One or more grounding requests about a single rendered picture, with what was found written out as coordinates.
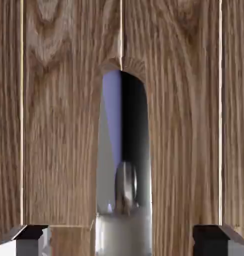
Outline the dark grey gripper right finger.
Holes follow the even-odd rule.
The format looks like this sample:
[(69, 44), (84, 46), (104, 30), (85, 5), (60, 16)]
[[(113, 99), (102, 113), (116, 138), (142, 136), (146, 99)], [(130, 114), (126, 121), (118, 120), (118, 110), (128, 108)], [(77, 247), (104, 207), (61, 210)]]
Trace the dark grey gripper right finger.
[(227, 224), (194, 225), (192, 237), (193, 256), (244, 256), (244, 238)]

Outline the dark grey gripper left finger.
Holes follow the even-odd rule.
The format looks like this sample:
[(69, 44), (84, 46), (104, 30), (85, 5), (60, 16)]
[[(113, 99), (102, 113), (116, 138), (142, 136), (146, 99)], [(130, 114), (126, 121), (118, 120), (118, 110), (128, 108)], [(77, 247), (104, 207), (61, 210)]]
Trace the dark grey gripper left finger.
[(49, 256), (49, 226), (13, 227), (0, 239), (0, 256)]

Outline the light wood drawer front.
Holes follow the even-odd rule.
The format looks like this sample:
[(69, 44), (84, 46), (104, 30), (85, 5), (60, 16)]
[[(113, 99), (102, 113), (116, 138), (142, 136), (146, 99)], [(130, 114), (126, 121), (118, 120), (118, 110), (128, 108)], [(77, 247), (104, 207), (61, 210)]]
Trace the light wood drawer front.
[(24, 221), (95, 256), (101, 79), (145, 85), (153, 256), (219, 223), (219, 0), (24, 0)]

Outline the light wood cabinet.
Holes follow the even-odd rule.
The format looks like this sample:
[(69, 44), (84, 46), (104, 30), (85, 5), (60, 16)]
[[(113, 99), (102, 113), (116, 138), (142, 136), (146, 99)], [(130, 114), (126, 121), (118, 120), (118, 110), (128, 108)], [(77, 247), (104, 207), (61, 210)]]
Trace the light wood cabinet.
[[(0, 238), (25, 222), (25, 0), (0, 0)], [(244, 237), (244, 0), (219, 0), (219, 223)]]

